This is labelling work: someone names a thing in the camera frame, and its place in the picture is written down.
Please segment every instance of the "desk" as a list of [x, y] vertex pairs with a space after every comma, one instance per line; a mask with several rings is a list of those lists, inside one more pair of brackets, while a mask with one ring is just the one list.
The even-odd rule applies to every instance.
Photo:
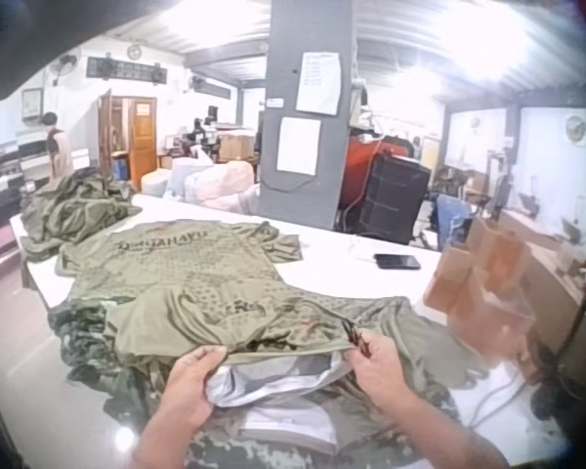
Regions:
[[[143, 212], [119, 223], [117, 231], [130, 229], [140, 223], [163, 220], [221, 220], [227, 223], [264, 220], [260, 217], [222, 212], [146, 195], [136, 195], [133, 202], [143, 207]], [[426, 308], [421, 302], [440, 258], [437, 252], [278, 221], [270, 223], [286, 234], [299, 235], [302, 244], [303, 261], [277, 265], [278, 271], [287, 283], [335, 296], [407, 296], [419, 314], [432, 320], [444, 321], [443, 314]], [[19, 216], [11, 220], [11, 225], [17, 237], [24, 234]], [[381, 252], [414, 255], [421, 264], [421, 270], [381, 271], [372, 259], [374, 253]], [[55, 275], [55, 262], [56, 258], [52, 258], [26, 265], [48, 307], [60, 304], [73, 282], [71, 278]], [[43, 355], [43, 360], [22, 359], [18, 367], [28, 374], [43, 374], [43, 381], [36, 383], [43, 386], [43, 391], [33, 394], [27, 404], [32, 407], [27, 411], [36, 412], [35, 416], [28, 418], [46, 421], [52, 419], [51, 434], [57, 439], [53, 445], [58, 448], [58, 453], [56, 456], [47, 454], [49, 443], [34, 431], [34, 422], [28, 424], [32, 427], [28, 434], [21, 432], [17, 439], [14, 438], [16, 444], [24, 457], [28, 451], [40, 458], [42, 456], [39, 453], [45, 450], [43, 464], [38, 464], [44, 469], [118, 467], [118, 461], [125, 459], [126, 456], [121, 452], [123, 446], [117, 439], [119, 424], [103, 412], [105, 395], [79, 384], [66, 383], [66, 366], [59, 363], [58, 340], [48, 335], [44, 341], [47, 343], [38, 345], [39, 350], [36, 351], [36, 355]], [[474, 389], [452, 390], [451, 394], [457, 403], [461, 420], [469, 423], [481, 399], [491, 390], [508, 383], [516, 372], [517, 370], [509, 363], [502, 363], [491, 370], [489, 377], [479, 382]], [[505, 402], [521, 384], [519, 378], [513, 386], [495, 395], [484, 406], [481, 415]], [[529, 395], [532, 391], [523, 393], [511, 405], [478, 428], [478, 432], [490, 439], [513, 465], [552, 456], [563, 445], [555, 424], [543, 424], [531, 414]], [[87, 454], [88, 457], [80, 459], [77, 454]], [[430, 465], [426, 461], [419, 461], [407, 467], [422, 469]]]

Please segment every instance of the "paper notice on pillar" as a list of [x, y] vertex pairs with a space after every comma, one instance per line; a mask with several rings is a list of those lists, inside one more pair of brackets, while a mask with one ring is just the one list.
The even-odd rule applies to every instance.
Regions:
[[341, 96], [341, 63], [336, 52], [306, 52], [296, 109], [336, 115]]
[[314, 176], [319, 155], [320, 130], [320, 120], [283, 117], [275, 168], [278, 171]]

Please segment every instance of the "person's right hand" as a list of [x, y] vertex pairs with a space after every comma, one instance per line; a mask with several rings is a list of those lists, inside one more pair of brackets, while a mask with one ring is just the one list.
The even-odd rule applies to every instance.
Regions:
[[369, 344], [370, 357], [359, 349], [345, 353], [356, 374], [358, 386], [381, 410], [388, 412], [397, 402], [414, 397], [403, 379], [403, 370], [395, 342], [384, 335], [361, 329], [362, 340]]

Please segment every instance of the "black phone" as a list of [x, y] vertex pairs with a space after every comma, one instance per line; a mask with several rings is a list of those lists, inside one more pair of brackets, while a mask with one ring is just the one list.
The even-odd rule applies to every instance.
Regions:
[[380, 269], [395, 269], [418, 271], [421, 265], [414, 256], [400, 254], [376, 254], [373, 256], [375, 263]]

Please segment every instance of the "ceiling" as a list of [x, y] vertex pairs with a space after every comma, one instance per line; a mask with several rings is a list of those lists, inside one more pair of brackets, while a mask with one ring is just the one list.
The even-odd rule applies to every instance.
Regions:
[[[187, 64], [204, 73], [235, 82], [260, 80], [266, 71], [271, 2], [247, 1], [254, 12], [253, 24], [226, 44], [211, 49], [170, 27], [167, 12], [129, 22], [108, 35], [186, 55]], [[549, 1], [548, 5], [554, 6], [547, 9], [512, 3], [524, 31], [524, 57], [497, 80], [468, 73], [446, 47], [440, 24], [460, 3], [464, 6], [458, 0], [358, 0], [359, 76], [371, 85], [394, 86], [399, 70], [418, 65], [440, 78], [435, 96], [446, 103], [483, 95], [511, 99], [529, 90], [586, 84], [586, 26], [572, 2]], [[501, 30], [496, 39], [504, 43], [513, 37]]]

